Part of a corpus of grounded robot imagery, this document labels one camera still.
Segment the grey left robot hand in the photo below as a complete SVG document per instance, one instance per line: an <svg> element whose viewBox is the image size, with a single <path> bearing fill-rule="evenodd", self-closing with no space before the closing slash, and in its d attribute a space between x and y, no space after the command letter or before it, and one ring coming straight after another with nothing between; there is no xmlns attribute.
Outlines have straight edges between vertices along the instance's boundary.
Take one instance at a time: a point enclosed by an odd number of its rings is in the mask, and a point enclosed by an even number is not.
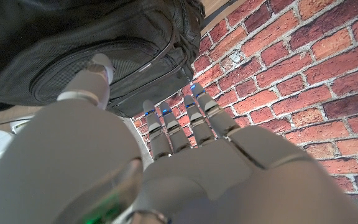
<svg viewBox="0 0 358 224"><path fill-rule="evenodd" d="M197 148L144 103L154 161L107 112L115 69L96 54L0 158L0 223L358 223L358 206L307 152L240 127L194 85Z"/></svg>

